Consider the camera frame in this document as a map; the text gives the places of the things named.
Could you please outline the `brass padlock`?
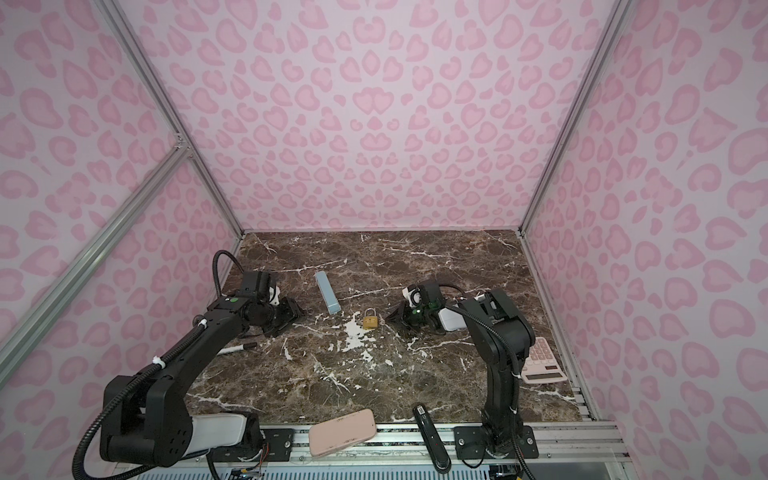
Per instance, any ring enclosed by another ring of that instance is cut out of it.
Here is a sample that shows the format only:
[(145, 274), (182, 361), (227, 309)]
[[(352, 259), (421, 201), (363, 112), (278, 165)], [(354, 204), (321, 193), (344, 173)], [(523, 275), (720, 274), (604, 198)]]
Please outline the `brass padlock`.
[(373, 330), (379, 326), (379, 316), (374, 308), (365, 310), (362, 318), (362, 328), (364, 330)]

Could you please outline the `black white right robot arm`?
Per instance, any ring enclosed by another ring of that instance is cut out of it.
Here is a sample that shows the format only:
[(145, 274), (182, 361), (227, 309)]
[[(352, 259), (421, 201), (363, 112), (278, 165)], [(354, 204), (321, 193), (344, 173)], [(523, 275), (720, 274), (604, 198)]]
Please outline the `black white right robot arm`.
[(513, 458), (521, 466), (538, 458), (533, 429), (519, 411), (523, 367), (536, 335), (513, 300), (501, 289), (468, 296), (454, 284), (435, 280), (409, 285), (402, 296), (386, 322), (408, 333), (428, 328), (445, 334), (465, 328), (485, 363), (481, 425), (454, 430), (456, 456), (464, 463)]

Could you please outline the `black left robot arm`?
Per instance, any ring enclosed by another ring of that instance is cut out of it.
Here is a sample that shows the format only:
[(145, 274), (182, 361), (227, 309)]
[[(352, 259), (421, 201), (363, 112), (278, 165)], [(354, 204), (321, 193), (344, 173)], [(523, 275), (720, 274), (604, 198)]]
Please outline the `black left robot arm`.
[(108, 384), (96, 427), (101, 458), (170, 467), (196, 453), (259, 454), (264, 437), (257, 415), (192, 415), (185, 399), (199, 375), (238, 335), (257, 327), (264, 336), (276, 337), (303, 314), (295, 299), (281, 295), (271, 273), (245, 273), (239, 289), (219, 295), (169, 351), (137, 374), (120, 375)]

